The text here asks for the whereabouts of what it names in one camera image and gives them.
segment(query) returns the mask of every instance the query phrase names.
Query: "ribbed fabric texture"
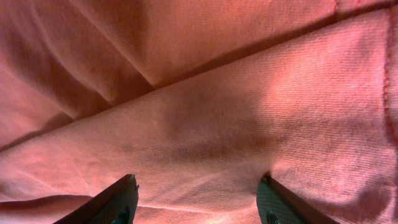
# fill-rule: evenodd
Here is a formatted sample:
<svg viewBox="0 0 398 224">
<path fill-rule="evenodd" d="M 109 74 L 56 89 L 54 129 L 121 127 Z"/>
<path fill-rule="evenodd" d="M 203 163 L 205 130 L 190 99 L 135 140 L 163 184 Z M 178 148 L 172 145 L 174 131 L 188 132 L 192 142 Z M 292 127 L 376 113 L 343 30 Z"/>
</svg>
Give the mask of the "ribbed fabric texture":
<svg viewBox="0 0 398 224">
<path fill-rule="evenodd" d="M 268 171 L 341 223 L 396 222 L 393 5 L 1 1 L 1 223 L 125 174 L 136 223 L 260 223 Z"/>
</svg>

